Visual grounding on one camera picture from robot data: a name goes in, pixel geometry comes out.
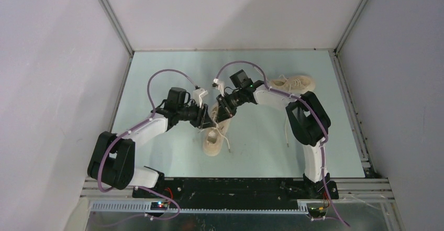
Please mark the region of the beige sneaker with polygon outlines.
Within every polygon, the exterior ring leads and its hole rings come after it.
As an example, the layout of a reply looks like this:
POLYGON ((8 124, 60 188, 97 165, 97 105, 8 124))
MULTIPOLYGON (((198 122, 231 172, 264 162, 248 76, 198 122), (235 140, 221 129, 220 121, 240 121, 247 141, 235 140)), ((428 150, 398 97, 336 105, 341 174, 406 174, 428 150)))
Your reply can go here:
MULTIPOLYGON (((316 86, 314 79, 306 75, 296 75, 286 78, 282 74, 277 79, 266 79, 266 81, 268 87, 288 94, 305 94, 308 91, 313 92, 316 86)), ((285 107, 290 102, 288 98, 284 98, 267 90, 265 85, 260 85, 259 89, 254 91, 253 97, 256 104, 275 108, 279 111, 284 111, 285 107)))
POLYGON ((231 118, 218 122, 216 126, 204 130, 205 136, 202 145, 204 154, 210 157, 218 155, 224 142, 227 144, 228 152, 231 153, 230 141, 227 138, 230 123, 231 118))

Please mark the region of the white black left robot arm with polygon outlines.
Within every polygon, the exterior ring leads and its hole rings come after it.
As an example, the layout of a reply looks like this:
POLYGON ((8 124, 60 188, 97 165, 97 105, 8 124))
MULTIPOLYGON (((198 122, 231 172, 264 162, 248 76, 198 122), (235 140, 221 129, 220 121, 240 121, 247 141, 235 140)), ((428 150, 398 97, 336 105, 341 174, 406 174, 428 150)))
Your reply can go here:
POLYGON ((181 121, 204 129, 214 125, 203 98, 208 91, 197 88, 192 93, 172 87, 168 96, 152 110, 147 119, 123 132, 102 132, 96 142, 87 174, 100 184, 123 190, 128 186, 144 186, 152 197, 165 193, 165 183, 159 180, 161 172, 149 167, 137 167, 136 151, 151 139, 166 133, 181 121))

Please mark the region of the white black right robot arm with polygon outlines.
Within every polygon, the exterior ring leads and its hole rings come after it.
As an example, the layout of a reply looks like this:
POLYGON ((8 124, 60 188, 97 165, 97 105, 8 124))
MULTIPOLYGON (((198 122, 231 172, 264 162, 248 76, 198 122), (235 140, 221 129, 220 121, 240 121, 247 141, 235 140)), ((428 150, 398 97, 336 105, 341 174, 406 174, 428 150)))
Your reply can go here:
POLYGON ((304 177, 309 179, 304 185, 305 193, 313 199, 323 195, 326 187, 322 180, 328 173, 324 144, 328 141, 331 120, 317 96, 311 91, 291 94, 269 86, 262 80, 253 82, 244 70, 236 72, 230 79, 235 86, 231 93, 225 92, 219 79, 214 80, 213 86, 221 92, 216 98, 216 122, 233 118, 237 108, 245 103, 265 105, 286 112, 291 131, 303 146, 304 177))

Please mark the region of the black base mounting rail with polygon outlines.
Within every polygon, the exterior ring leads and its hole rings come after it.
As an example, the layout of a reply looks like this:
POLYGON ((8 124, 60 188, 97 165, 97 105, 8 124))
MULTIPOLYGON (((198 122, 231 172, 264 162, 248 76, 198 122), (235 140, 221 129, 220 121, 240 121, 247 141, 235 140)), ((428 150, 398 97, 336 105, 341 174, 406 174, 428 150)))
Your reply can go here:
POLYGON ((190 210, 296 210, 300 200, 323 200, 326 193, 339 198, 337 185, 307 178, 172 178, 154 191, 172 196, 181 209, 190 210))

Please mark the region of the aluminium frame rail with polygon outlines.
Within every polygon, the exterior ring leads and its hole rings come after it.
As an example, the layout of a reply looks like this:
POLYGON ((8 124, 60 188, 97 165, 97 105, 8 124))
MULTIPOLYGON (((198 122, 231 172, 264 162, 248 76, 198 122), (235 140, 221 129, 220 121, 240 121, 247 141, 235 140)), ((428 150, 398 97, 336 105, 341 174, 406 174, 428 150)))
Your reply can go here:
POLYGON ((336 179, 327 185, 329 194, 306 189, 301 179, 168 178, 164 191, 153 195, 132 188, 103 193, 88 178, 81 197, 91 200, 94 211, 156 214, 306 214, 332 204, 394 202, 386 179, 336 179))

